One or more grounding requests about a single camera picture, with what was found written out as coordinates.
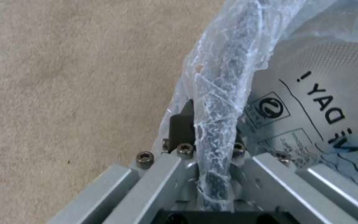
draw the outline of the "screw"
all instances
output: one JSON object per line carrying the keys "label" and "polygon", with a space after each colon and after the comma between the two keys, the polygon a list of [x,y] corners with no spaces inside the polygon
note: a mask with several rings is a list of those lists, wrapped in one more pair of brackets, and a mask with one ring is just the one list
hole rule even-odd
{"label": "screw", "polygon": [[162,139],[162,151],[167,152],[169,146],[169,139]]}
{"label": "screw", "polygon": [[233,158],[243,156],[246,150],[247,150],[246,147],[242,143],[240,142],[234,143]]}
{"label": "screw", "polygon": [[193,158],[193,146],[189,143],[182,143],[179,144],[177,149],[177,154],[178,156],[180,156],[182,159],[191,159]]}
{"label": "screw", "polygon": [[291,156],[285,152],[276,151],[275,156],[285,166],[288,166],[291,161]]}
{"label": "screw", "polygon": [[151,152],[139,152],[136,155],[136,165],[141,169],[149,169],[154,163],[154,155]]}

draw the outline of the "silver metal bar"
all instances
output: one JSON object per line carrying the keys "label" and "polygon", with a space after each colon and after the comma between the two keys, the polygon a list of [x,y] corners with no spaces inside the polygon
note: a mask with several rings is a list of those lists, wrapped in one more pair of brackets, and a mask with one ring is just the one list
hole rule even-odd
{"label": "silver metal bar", "polygon": [[358,187],[323,164],[298,173],[305,181],[358,220]]}
{"label": "silver metal bar", "polygon": [[233,175],[243,186],[243,198],[263,210],[290,211],[300,223],[358,223],[301,177],[268,153],[245,161]]}
{"label": "silver metal bar", "polygon": [[185,181],[182,159],[162,154],[103,223],[150,223],[158,210],[174,204]]}
{"label": "silver metal bar", "polygon": [[48,223],[101,223],[138,180],[137,171],[112,165]]}

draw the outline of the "black plastic part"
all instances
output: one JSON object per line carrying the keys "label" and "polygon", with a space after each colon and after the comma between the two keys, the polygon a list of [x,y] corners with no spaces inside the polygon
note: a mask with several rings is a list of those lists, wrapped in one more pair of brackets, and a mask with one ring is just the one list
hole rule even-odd
{"label": "black plastic part", "polygon": [[203,212],[160,210],[152,224],[299,224],[288,212]]}
{"label": "black plastic part", "polygon": [[[239,133],[240,131],[237,129],[236,142],[243,144]],[[169,119],[168,138],[168,153],[171,153],[181,143],[189,143],[195,148],[193,100],[187,101],[180,114],[175,114]]]}

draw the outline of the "metal frame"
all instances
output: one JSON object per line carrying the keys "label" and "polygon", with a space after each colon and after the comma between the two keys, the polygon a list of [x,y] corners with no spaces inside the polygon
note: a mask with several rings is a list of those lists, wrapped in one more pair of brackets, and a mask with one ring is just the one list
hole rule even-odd
{"label": "metal frame", "polygon": [[101,223],[139,180],[138,172],[112,165],[80,192],[49,224]]}
{"label": "metal frame", "polygon": [[[184,158],[163,153],[137,172],[112,166],[49,223],[146,224],[160,209],[197,210],[198,166]],[[288,211],[301,223],[358,223],[358,188],[324,165],[297,173],[268,153],[246,152],[233,159],[230,174],[239,210]]]}

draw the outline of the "beige carpet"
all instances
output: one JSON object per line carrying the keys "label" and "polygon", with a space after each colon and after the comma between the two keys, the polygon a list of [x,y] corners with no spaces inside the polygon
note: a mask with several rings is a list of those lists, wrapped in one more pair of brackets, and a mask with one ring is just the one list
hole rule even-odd
{"label": "beige carpet", "polygon": [[42,223],[149,150],[223,0],[0,0],[0,223]]}

